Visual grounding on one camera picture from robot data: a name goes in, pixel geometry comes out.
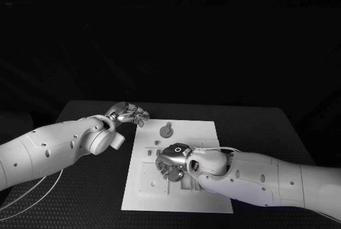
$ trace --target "white platform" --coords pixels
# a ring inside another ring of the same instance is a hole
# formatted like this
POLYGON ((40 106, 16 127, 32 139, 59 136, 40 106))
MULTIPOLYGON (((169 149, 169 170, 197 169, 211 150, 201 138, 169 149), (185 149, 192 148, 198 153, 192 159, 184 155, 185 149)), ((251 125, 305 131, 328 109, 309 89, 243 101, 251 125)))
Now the white platform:
POLYGON ((220 147, 214 122, 152 119, 136 129, 121 210, 233 213, 230 198, 207 192, 186 172, 181 182, 163 179, 156 151, 175 143, 191 148, 220 147), (173 134, 162 138, 159 131, 168 122, 173 134))

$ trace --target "black background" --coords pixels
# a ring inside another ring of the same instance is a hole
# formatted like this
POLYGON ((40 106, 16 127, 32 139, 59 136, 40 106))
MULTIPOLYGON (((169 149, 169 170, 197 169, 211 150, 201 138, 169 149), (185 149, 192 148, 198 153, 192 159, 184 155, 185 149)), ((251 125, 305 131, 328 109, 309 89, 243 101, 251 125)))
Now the black background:
POLYGON ((1 0, 0 109, 39 127, 74 99, 279 107, 341 166, 340 2, 1 0))

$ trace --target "robotic hand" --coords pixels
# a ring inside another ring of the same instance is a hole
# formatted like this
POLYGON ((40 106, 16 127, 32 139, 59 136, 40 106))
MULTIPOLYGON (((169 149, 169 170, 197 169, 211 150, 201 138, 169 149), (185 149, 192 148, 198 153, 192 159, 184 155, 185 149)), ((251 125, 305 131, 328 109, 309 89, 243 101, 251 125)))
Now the robotic hand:
POLYGON ((292 164, 228 147, 192 150, 181 143, 163 149, 156 167, 171 182, 189 174, 208 192, 263 207, 301 207, 341 222, 341 168, 292 164))
POLYGON ((119 149, 124 141, 119 125, 132 122, 143 127, 149 118, 140 107, 120 102, 104 115, 43 126, 0 145, 0 191, 56 173, 108 146, 119 149))

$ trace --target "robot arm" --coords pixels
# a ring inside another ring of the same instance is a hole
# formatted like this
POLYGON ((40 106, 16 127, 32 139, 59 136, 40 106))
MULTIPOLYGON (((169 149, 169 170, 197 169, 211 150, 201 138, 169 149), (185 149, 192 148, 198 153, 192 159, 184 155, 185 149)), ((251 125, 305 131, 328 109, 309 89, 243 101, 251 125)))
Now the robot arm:
POLYGON ((0 191, 56 173, 81 156, 98 155, 108 146, 119 149, 124 137, 116 127, 124 122, 143 127, 149 118, 140 107, 120 102, 105 115, 43 126, 0 145, 0 191))
POLYGON ((341 168, 292 164, 256 153, 191 150, 178 143, 162 151, 158 166, 168 170, 168 181, 182 180, 188 172, 208 192, 262 207, 301 207, 341 220, 341 168))

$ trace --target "dark gray table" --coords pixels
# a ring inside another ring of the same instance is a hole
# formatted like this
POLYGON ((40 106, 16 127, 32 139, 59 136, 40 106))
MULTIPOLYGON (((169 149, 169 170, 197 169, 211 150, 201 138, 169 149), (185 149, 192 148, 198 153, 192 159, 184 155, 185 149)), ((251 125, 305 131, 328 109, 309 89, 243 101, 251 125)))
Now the dark gray table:
MULTIPOLYGON (((56 122, 104 114, 116 101, 71 101, 56 122)), ((221 146, 266 154, 298 164, 315 165, 299 136, 279 108, 134 103, 152 119, 214 121, 221 146)), ((234 214, 121 211, 136 125, 117 129, 126 137, 119 150, 111 147, 87 155, 64 170, 51 194, 23 214, 0 222, 1 228, 341 228, 315 212, 295 207, 257 207, 231 200, 234 214)), ((30 206, 51 188, 59 173, 48 176, 27 197, 1 218, 30 206)), ((14 186, 4 205, 38 180, 14 186)))

